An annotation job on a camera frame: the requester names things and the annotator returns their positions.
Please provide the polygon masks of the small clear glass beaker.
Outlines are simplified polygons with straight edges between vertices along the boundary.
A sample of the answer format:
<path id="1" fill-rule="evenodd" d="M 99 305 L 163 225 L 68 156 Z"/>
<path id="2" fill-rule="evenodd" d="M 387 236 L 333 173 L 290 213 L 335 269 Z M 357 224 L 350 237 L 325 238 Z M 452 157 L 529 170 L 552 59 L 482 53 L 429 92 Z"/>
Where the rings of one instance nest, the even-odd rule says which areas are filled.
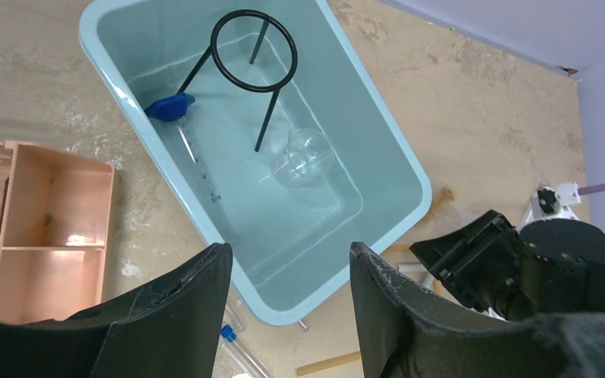
<path id="1" fill-rule="evenodd" d="M 273 176 L 285 187 L 302 187 L 326 176 L 335 160 L 335 150 L 322 132 L 296 129 L 275 155 Z"/>

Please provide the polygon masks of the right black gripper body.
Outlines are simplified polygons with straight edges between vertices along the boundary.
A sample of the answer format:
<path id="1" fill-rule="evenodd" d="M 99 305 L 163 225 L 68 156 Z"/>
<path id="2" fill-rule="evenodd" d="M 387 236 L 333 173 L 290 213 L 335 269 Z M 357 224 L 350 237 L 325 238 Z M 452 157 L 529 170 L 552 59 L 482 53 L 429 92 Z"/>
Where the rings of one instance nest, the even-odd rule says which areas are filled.
<path id="1" fill-rule="evenodd" d="M 517 229 L 489 210 L 410 251 L 466 308 L 507 321 L 540 313 L 605 313 L 605 233 L 579 220 Z"/>

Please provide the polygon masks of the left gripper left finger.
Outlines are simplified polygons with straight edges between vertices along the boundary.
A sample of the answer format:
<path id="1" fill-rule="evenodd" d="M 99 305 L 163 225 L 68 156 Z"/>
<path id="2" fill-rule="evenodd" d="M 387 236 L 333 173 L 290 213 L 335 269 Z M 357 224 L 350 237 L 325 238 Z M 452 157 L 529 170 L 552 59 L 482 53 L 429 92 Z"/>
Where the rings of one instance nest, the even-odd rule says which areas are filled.
<path id="1" fill-rule="evenodd" d="M 63 321 L 0 322 L 0 377 L 209 377 L 232 263 L 231 246 L 214 243 Z"/>

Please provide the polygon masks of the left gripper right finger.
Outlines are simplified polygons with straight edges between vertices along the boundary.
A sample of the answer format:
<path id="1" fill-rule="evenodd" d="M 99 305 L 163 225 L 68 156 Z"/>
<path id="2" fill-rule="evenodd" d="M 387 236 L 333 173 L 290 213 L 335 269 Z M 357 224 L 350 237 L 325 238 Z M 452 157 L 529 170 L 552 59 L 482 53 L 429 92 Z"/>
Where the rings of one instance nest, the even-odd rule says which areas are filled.
<path id="1" fill-rule="evenodd" d="M 350 281 L 367 377 L 605 377 L 605 315 L 521 323 L 461 307 L 351 244 Z"/>

